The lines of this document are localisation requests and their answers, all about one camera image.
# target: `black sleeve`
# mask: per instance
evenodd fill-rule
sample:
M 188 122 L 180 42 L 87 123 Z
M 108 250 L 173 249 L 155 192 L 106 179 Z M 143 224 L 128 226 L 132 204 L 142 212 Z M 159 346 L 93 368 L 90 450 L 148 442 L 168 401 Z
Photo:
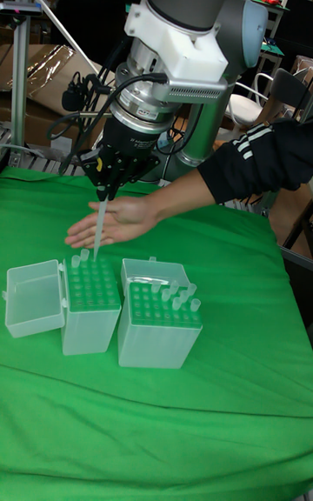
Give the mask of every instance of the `black sleeve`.
M 313 122 L 259 124 L 222 145 L 198 166 L 218 204 L 280 188 L 296 190 L 313 176 Z

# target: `white stripe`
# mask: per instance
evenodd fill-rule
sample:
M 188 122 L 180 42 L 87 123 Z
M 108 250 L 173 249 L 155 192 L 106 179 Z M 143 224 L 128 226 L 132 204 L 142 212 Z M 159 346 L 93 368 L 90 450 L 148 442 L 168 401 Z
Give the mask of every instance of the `white stripe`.
M 244 153 L 243 155 L 243 159 L 246 161 L 247 159 L 249 159 L 250 157 L 253 157 L 253 153 L 252 151 L 247 151 L 247 153 Z
M 251 130 L 248 130 L 245 134 L 243 134 L 243 136 L 241 136 L 239 139 L 234 139 L 233 140 L 233 144 L 234 145 L 237 145 L 237 144 L 240 144 L 246 137 L 247 138 L 250 138 L 250 136 L 254 136 L 255 135 L 255 132 L 257 132 L 258 130 L 260 130 L 260 128 L 264 128 L 264 124 L 258 124 L 257 126 L 255 126 L 255 128 L 251 128 Z
M 247 140 L 246 142 L 243 142 L 243 144 L 238 145 L 237 149 L 238 149 L 238 151 L 239 151 L 239 153 L 240 153 L 240 151 L 245 150 L 245 148 L 246 148 L 246 147 L 249 147 L 249 146 L 250 146 L 250 143 L 249 143 L 249 141 Z
M 243 136 L 241 136 L 239 139 L 234 139 L 233 144 L 237 145 L 237 144 L 241 143 L 243 141 L 243 139 L 246 139 L 246 137 L 247 137 L 247 135 L 243 134 Z
M 249 136 L 249 141 L 251 142 L 253 139 L 258 139 L 259 137 L 264 136 L 264 134 L 270 134 L 273 130 L 271 128 L 264 128 L 264 130 L 261 130 L 257 132 L 257 134 L 253 134 L 253 136 Z
M 254 132 L 256 132 L 257 130 L 260 130 L 260 128 L 263 128 L 263 127 L 264 127 L 264 124 L 258 124 L 254 128 L 251 128 L 251 130 L 248 130 L 247 134 L 249 134 L 249 135 L 253 134 Z

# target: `green table cover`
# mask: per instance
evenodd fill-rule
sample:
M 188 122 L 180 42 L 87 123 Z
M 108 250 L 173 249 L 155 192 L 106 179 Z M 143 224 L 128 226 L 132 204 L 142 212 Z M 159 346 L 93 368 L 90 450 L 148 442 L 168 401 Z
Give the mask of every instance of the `green table cover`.
M 147 185 L 126 189 L 134 195 Z M 0 176 L 0 287 L 69 254 L 84 177 Z M 14 339 L 0 303 L 1 501 L 290 501 L 313 484 L 313 354 L 265 218 L 213 206 L 105 248 L 182 263 L 203 331 L 181 370 L 65 357 L 60 330 Z

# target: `human arm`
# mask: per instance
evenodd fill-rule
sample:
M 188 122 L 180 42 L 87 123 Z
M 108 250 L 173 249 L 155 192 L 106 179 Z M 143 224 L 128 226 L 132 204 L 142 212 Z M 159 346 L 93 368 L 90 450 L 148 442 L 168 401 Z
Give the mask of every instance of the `human arm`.
M 160 221 L 185 211 L 215 203 L 197 169 L 144 197 L 118 197 L 108 202 L 101 245 L 132 240 Z M 65 243 L 72 248 L 92 248 L 99 203 L 90 203 L 91 213 L 68 230 Z
M 179 213 L 235 197 L 286 188 L 296 190 L 313 176 L 313 124 L 282 120 L 259 125 L 240 140 L 220 147 L 197 169 L 146 197 L 119 197 L 108 203 L 102 244 L 136 238 Z M 98 204 L 90 204 L 97 209 Z M 92 247 L 97 214 L 69 229 L 66 243 Z

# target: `clear plastic box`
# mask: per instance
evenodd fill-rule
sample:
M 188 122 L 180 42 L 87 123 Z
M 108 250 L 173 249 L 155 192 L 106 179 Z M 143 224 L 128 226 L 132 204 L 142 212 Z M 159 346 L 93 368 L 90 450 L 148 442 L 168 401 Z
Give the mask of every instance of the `clear plastic box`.
M 64 261 L 67 307 L 62 328 L 63 354 L 106 352 L 121 311 L 117 282 L 109 261 Z
M 130 283 L 171 284 L 173 281 L 177 281 L 178 285 L 182 287 L 187 287 L 190 283 L 182 265 L 160 262 L 154 257 L 151 257 L 149 261 L 124 259 L 121 278 L 124 295 Z
M 58 261 L 9 269 L 5 324 L 12 337 L 26 337 L 64 325 Z
M 88 260 L 86 250 L 63 264 L 52 260 L 8 270 L 3 298 L 12 337 L 62 328 L 66 355 L 105 352 L 121 310 L 110 262 L 101 256 Z
M 163 301 L 165 288 L 162 286 L 154 293 L 151 284 L 130 283 L 118 327 L 121 366 L 182 367 L 203 327 L 202 320 L 198 311 L 191 310 L 192 298 L 174 309 L 174 299 L 180 298 L 186 289 L 179 288 L 169 300 Z

